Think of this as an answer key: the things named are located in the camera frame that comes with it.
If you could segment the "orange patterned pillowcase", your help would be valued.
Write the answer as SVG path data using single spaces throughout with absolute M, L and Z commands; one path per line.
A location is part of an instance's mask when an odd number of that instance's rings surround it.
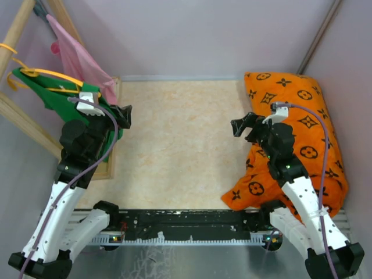
M 311 110 L 308 113 L 290 109 L 285 124 L 293 128 L 294 153 L 309 173 L 313 188 L 317 192 L 323 190 L 323 205 L 331 217 L 336 216 L 344 204 L 348 182 L 318 82 L 310 76 L 276 72 L 247 72 L 244 81 L 257 115 L 268 116 L 273 102 L 288 102 Z M 253 144 L 247 155 L 245 175 L 221 197 L 222 201 L 232 210 L 243 210 L 280 200 L 298 218 L 294 205 L 269 174 L 268 161 L 262 148 Z

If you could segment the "yellow clothes hanger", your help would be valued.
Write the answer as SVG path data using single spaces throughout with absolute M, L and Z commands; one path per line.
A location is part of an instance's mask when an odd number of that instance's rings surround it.
M 17 51 L 15 49 L 6 44 L 1 43 L 1 48 L 5 48 L 11 51 L 11 53 L 17 54 Z M 21 74 L 28 78 L 34 79 L 34 82 L 39 81 L 40 86 L 44 85 L 46 90 L 64 94 L 79 94 L 80 92 L 82 92 L 84 83 L 76 78 L 51 70 L 29 68 L 21 60 L 12 57 L 12 55 L 11 59 L 21 66 L 21 68 L 19 68 L 19 72 L 21 72 Z M 11 75 L 13 75 L 13 73 L 9 72 L 6 76 L 6 80 L 12 90 L 17 91 L 18 87 L 24 89 L 30 88 L 28 85 L 22 84 L 21 82 L 12 79 Z

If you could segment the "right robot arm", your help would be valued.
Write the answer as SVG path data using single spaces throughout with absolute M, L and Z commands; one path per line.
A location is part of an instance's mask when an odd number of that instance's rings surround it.
M 246 140 L 258 144 L 268 156 L 269 173 L 293 203 L 299 217 L 279 202 L 269 202 L 261 209 L 260 225 L 278 229 L 305 260 L 311 278 L 348 278 L 354 276 L 364 257 L 359 243 L 350 243 L 319 201 L 302 162 L 294 154 L 293 128 L 283 121 L 287 108 L 263 117 L 249 112 L 231 121 L 232 132 L 240 137 L 246 128 Z

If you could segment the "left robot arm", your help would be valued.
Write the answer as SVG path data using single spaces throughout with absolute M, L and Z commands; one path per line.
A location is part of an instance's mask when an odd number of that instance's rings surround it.
M 21 276 L 68 278 L 73 262 L 94 236 L 120 226 L 119 207 L 97 202 L 71 232 L 65 232 L 77 202 L 92 177 L 111 152 L 105 148 L 109 134 L 131 127 L 131 105 L 111 105 L 104 116 L 88 116 L 64 124 L 60 143 L 62 160 L 57 166 L 51 194 L 32 237 L 22 251 L 11 254 L 8 264 Z

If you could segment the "pink shirt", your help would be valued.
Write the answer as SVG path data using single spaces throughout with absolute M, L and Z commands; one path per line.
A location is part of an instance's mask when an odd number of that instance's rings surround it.
M 46 15 L 46 19 L 56 35 L 51 51 L 60 57 L 64 74 L 99 87 L 106 101 L 116 105 L 114 79 L 101 69 L 88 51 L 54 17 Z

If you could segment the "wooden clothes rack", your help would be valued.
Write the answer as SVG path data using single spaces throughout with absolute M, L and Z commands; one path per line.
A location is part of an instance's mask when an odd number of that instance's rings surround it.
M 30 17 L 35 1 L 23 1 L 1 43 L 1 77 L 6 78 L 8 86 L 17 91 L 22 88 L 37 96 L 45 109 L 54 112 L 63 123 L 81 120 L 89 125 L 92 115 L 84 115 L 76 110 L 76 105 L 68 102 L 68 97 L 79 97 L 84 91 L 98 94 L 99 104 L 110 111 L 118 113 L 119 106 L 115 100 L 115 80 L 109 77 L 95 80 L 88 74 L 80 75 L 76 70 L 68 70 L 67 74 L 52 70 L 26 66 L 16 58 L 15 46 Z M 11 121 L 34 141 L 49 151 L 55 158 L 62 160 L 67 153 L 59 140 L 51 137 L 39 124 L 18 107 L 8 96 L 1 94 L 1 115 Z

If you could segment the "teal clothes hanger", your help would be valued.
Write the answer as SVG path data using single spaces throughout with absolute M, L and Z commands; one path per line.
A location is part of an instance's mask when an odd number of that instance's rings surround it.
M 50 12 L 47 6 L 41 0 L 35 0 L 35 5 L 33 7 L 34 14 L 39 17 L 44 23 L 49 24 L 48 15 Z

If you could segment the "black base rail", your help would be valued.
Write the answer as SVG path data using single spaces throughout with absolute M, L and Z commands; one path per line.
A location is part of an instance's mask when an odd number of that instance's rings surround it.
M 120 246 L 261 246 L 276 251 L 282 234 L 257 209 L 119 211 L 117 224 L 90 245 L 112 251 Z

